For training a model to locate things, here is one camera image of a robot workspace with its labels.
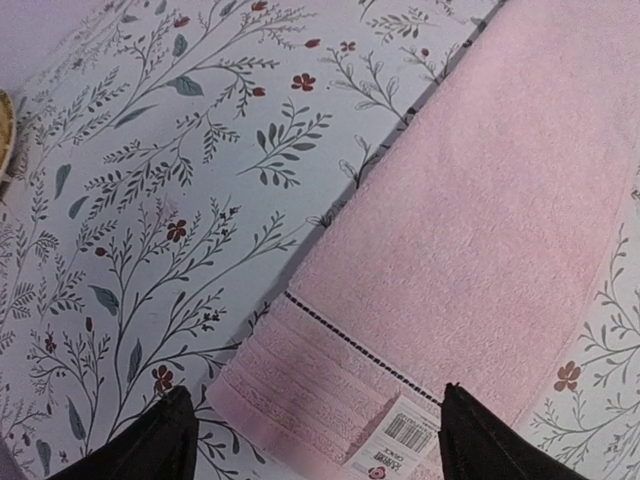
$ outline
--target pink towel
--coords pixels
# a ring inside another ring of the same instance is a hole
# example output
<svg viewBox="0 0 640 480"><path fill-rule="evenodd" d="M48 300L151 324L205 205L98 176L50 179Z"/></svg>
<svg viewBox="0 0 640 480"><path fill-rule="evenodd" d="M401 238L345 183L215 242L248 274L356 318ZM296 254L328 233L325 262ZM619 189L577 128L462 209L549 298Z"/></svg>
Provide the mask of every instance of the pink towel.
<svg viewBox="0 0 640 480"><path fill-rule="evenodd" d="M403 394L513 425L581 323L632 180L637 0L512 0L208 391L311 480ZM412 479L439 478L437 449Z"/></svg>

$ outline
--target white tag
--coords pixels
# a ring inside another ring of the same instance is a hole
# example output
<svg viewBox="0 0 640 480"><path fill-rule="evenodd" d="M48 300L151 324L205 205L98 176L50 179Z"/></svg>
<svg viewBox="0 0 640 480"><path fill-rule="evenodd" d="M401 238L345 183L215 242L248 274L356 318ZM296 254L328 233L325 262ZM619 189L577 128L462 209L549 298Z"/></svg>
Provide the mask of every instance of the white tag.
<svg viewBox="0 0 640 480"><path fill-rule="evenodd" d="M358 480L406 480L438 443L439 430L436 417L400 395L344 468Z"/></svg>

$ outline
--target red flower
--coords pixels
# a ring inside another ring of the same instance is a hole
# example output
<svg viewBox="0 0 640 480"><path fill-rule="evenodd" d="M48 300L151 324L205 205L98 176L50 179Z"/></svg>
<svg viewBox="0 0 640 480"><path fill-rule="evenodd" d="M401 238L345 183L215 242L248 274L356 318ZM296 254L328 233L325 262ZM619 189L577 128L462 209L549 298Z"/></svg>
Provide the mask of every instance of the red flower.
<svg viewBox="0 0 640 480"><path fill-rule="evenodd" d="M44 349L50 354L53 354L53 352L56 351L56 347L57 345L53 341L53 335L47 333L47 338L44 339Z"/></svg>
<svg viewBox="0 0 640 480"><path fill-rule="evenodd" d="M312 77L308 73L303 73L302 75L296 75L293 77L291 88L294 90L301 88L303 92L310 92L313 90L314 83L316 83L315 77Z"/></svg>
<svg viewBox="0 0 640 480"><path fill-rule="evenodd" d="M369 478L372 480L382 480L383 478L387 478L387 471L384 467L376 467L369 469Z"/></svg>
<svg viewBox="0 0 640 480"><path fill-rule="evenodd" d="M263 2L263 1L261 1L261 2L254 2L254 3L251 5L251 10L252 10L252 11L254 11L254 12L261 12L262 10L264 10L265 8L267 8L267 4L268 4L268 3L269 3L269 2Z"/></svg>
<svg viewBox="0 0 640 480"><path fill-rule="evenodd" d="M160 365L160 368L157 370L154 368L151 371L151 375L156 379L154 388L158 393L171 390L171 387L173 387L171 383L171 380L173 380L173 372L169 370L166 365Z"/></svg>
<svg viewBox="0 0 640 480"><path fill-rule="evenodd" d="M340 42L340 50L343 52L353 52L356 49L356 42Z"/></svg>
<svg viewBox="0 0 640 480"><path fill-rule="evenodd" d="M180 17L175 22L173 22L174 28L184 27L189 24L191 19L189 17Z"/></svg>
<svg viewBox="0 0 640 480"><path fill-rule="evenodd" d="M319 38L314 38L312 40L308 40L307 43L304 44L304 46L307 47L307 48L315 48L318 45L320 45L320 39Z"/></svg>
<svg viewBox="0 0 640 480"><path fill-rule="evenodd" d="M578 386L578 377L582 373L582 369L576 366L576 362L568 362L564 367L560 367L558 370L558 378L559 380L553 385L558 392L561 392L566 388L571 390L572 392Z"/></svg>
<svg viewBox="0 0 640 480"><path fill-rule="evenodd" d="M173 240L179 242L182 237L187 234L184 226L187 224L186 220L179 220L178 223L170 223L168 226L167 240Z"/></svg>

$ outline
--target floral tablecloth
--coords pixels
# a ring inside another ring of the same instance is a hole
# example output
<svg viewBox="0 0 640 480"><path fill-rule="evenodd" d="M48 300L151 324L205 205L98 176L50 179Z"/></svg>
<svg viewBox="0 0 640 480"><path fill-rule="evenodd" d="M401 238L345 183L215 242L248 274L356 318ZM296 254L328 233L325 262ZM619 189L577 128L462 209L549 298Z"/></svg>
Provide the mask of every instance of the floral tablecloth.
<svg viewBox="0 0 640 480"><path fill-rule="evenodd" d="M0 435L23 469L184 384L197 478L291 475L204 388L497 3L114 0L70 35L15 97L0 205ZM521 425L591 478L640 471L638 246L633 211Z"/></svg>

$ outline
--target barcode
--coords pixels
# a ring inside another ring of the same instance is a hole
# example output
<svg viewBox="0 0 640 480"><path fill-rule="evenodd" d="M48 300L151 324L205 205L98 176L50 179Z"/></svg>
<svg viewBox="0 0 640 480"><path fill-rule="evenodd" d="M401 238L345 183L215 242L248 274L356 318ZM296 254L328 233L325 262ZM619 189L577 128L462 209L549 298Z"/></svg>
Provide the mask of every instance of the barcode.
<svg viewBox="0 0 640 480"><path fill-rule="evenodd" d="M433 437L430 430L425 430L402 413L396 415L384 433L416 453L422 452Z"/></svg>

